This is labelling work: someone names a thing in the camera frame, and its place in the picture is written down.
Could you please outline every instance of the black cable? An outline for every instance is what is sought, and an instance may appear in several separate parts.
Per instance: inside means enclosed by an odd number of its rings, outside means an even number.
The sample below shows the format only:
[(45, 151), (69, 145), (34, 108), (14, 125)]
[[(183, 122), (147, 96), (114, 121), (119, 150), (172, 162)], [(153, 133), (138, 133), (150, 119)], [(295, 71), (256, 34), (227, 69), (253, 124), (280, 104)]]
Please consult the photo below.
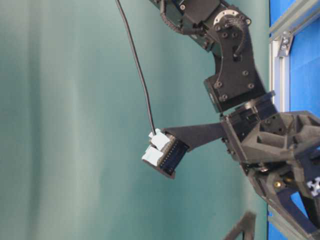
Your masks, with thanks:
[(227, 20), (227, 23), (230, 24), (231, 26), (238, 28), (242, 32), (241, 42), (239, 44), (239, 47), (234, 52), (234, 56), (237, 57), (241, 55), (242, 51), (246, 47), (246, 43), (249, 39), (249, 29), (248, 29), (248, 26), (244, 23), (244, 21), (241, 20), (240, 18), (236, 18), (236, 17), (230, 18)]
[(116, 2), (116, 5), (118, 6), (118, 9), (120, 11), (122, 20), (124, 22), (125, 30), (126, 30), (126, 32), (128, 34), (131, 50), (132, 50), (132, 53), (133, 53), (133, 58), (134, 58), (135, 65), (136, 65), (136, 68), (138, 70), (139, 77), (140, 77), (141, 84), (142, 84), (143, 91), (144, 91), (145, 102), (146, 102), (146, 107), (147, 107), (147, 112), (148, 112), (148, 117), (149, 117), (149, 121), (150, 121), (151, 130), (152, 130), (153, 135), (155, 136), (156, 135), (156, 128), (155, 128), (155, 124), (154, 124), (154, 119), (152, 117), (149, 93), (148, 93), (148, 89), (147, 89), (147, 86), (146, 86), (146, 81), (145, 81), (144, 75), (143, 75), (142, 70), (141, 70), (141, 66), (140, 66), (140, 62), (139, 62), (139, 59), (138, 59), (135, 43), (134, 43), (134, 40), (132, 38), (130, 27), (129, 27), (125, 12), (122, 9), (121, 3), (120, 3), (119, 0), (115, 0), (115, 2)]
[(166, 15), (166, 10), (167, 10), (167, 5), (166, 5), (166, 0), (161, 0), (160, 2), (160, 16), (163, 20), (163, 22), (171, 28), (173, 31), (175, 31), (178, 34), (182, 35), (198, 35), (203, 33), (203, 30), (201, 28), (191, 28), (191, 29), (185, 29), (182, 27), (178, 27), (174, 25)]

